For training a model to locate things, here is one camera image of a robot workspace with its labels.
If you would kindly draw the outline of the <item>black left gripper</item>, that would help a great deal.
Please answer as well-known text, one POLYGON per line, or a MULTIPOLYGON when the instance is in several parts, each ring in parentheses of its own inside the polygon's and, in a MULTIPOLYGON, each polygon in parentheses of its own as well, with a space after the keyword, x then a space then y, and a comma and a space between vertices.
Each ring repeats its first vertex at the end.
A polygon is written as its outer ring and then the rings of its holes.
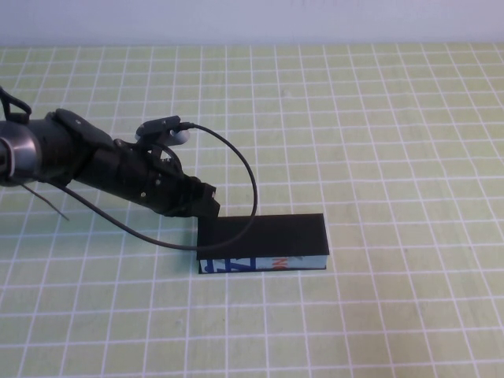
POLYGON ((166 217, 216 218, 216 188, 186 175, 180 162, 161 158, 157 146, 115 140, 90 159, 90 185, 166 217))

